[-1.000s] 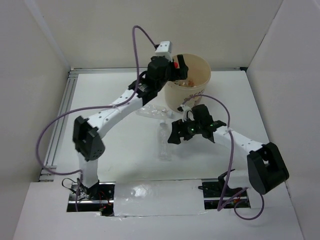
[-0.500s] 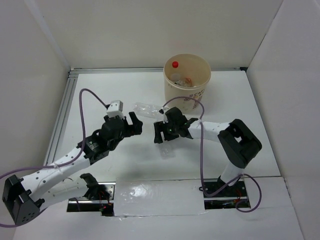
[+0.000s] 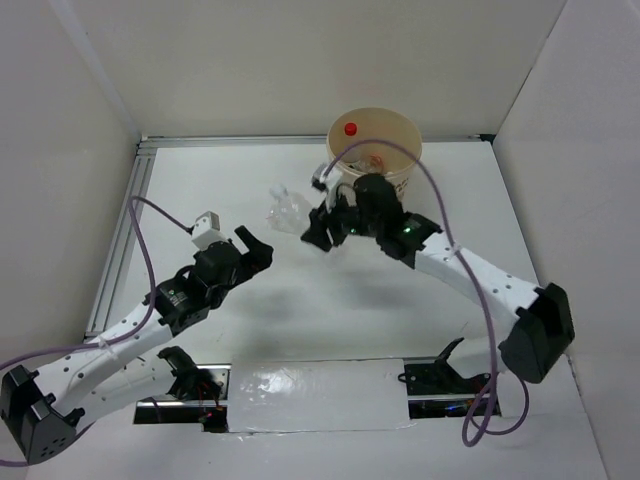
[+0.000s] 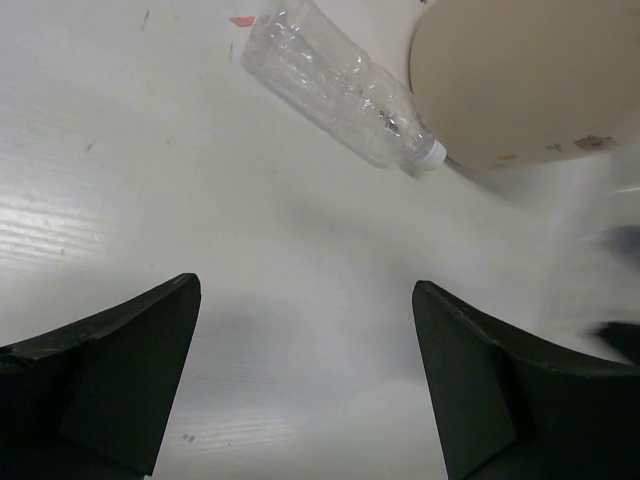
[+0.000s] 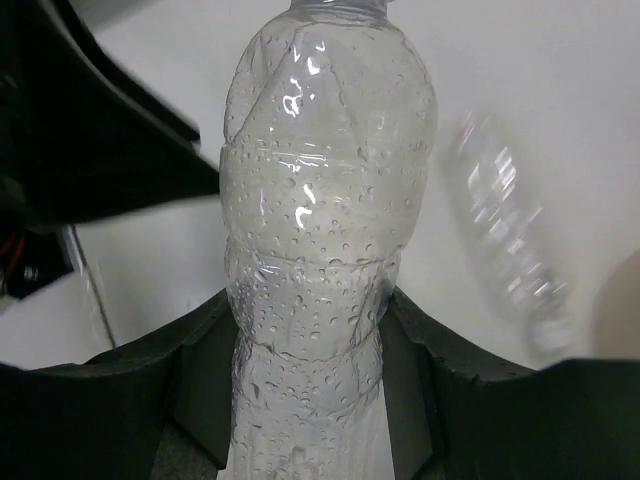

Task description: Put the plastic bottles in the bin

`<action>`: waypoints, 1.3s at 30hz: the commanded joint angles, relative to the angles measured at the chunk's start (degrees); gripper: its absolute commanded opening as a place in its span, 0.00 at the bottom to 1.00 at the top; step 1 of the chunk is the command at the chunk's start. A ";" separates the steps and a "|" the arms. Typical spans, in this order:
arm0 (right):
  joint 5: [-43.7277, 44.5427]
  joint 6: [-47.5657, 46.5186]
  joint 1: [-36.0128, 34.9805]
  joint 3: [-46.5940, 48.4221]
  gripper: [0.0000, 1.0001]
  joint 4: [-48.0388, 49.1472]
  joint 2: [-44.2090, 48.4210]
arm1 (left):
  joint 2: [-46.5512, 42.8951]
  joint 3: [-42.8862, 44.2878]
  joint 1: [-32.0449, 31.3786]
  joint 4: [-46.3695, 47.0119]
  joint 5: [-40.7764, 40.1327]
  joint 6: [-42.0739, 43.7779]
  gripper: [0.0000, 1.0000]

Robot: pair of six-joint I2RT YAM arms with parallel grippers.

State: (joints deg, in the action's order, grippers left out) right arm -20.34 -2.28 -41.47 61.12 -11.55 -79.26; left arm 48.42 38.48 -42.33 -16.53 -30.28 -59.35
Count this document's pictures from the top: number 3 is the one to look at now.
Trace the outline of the clear bottle white cap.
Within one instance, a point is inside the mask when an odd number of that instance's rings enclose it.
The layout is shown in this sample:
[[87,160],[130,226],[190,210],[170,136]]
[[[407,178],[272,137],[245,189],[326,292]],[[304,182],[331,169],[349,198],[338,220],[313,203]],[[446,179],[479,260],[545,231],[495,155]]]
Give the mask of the clear bottle white cap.
[[279,232],[301,236],[310,225],[311,203],[282,184],[272,186],[269,193],[273,199],[267,216],[269,226]]

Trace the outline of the red cola label bottle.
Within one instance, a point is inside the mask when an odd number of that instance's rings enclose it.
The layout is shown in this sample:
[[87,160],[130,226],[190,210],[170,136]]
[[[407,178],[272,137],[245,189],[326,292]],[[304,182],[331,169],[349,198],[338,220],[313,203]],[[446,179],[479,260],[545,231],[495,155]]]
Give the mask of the red cola label bottle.
[[381,156],[377,154],[357,154],[347,163],[349,169],[360,174],[381,174],[390,172],[389,167]]

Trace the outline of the red cap red label bottle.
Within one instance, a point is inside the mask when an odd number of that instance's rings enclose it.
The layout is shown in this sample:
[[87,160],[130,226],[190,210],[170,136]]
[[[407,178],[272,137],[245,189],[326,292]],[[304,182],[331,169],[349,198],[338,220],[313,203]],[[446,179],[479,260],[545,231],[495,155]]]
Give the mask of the red cap red label bottle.
[[344,133],[346,136],[355,136],[358,130],[358,126],[353,122],[348,122],[344,125]]

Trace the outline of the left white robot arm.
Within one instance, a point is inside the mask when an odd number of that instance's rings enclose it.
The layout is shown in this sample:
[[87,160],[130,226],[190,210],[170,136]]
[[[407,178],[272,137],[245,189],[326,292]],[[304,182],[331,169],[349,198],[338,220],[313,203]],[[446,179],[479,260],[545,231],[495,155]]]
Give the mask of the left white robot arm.
[[169,343],[205,320],[228,293],[268,269],[274,249],[249,230],[235,230],[247,250],[217,238],[172,278],[154,286],[127,316],[59,359],[35,370],[23,360],[2,365],[1,419],[24,456],[45,462],[69,448],[96,420],[155,395],[189,397],[215,381]]

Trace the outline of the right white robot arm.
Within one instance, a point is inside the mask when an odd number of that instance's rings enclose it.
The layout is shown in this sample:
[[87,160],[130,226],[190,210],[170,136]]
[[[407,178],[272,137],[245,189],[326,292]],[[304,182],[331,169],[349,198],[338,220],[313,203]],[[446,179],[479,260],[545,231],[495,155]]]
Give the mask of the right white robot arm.
[[441,352],[436,379],[444,390],[460,391],[472,377],[491,370],[539,384],[573,342],[564,289],[519,279],[461,247],[437,223],[404,210],[382,175],[359,177],[346,195],[341,175],[320,166],[312,185],[325,199],[311,211],[303,242],[329,252],[348,236],[370,237],[388,257],[487,308],[493,333],[486,339],[458,338]]

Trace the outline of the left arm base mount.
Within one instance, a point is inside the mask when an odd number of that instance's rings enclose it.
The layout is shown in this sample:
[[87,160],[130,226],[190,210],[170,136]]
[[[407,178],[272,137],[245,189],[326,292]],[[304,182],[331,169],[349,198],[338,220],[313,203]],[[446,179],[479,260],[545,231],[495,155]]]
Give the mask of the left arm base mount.
[[231,376],[230,364],[200,364],[213,381],[215,388],[200,380],[186,393],[165,394],[143,399],[135,405],[134,425],[191,425],[203,432],[223,434],[229,432],[228,394]]

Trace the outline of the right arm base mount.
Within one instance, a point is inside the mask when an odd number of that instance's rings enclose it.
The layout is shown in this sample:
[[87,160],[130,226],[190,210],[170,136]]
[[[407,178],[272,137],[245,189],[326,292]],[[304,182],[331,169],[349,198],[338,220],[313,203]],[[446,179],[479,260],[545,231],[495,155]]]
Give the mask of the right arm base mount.
[[404,363],[397,380],[405,385],[410,419],[465,417],[475,396],[488,384],[488,373],[465,379],[449,365],[451,353],[462,341],[455,339],[435,358]]

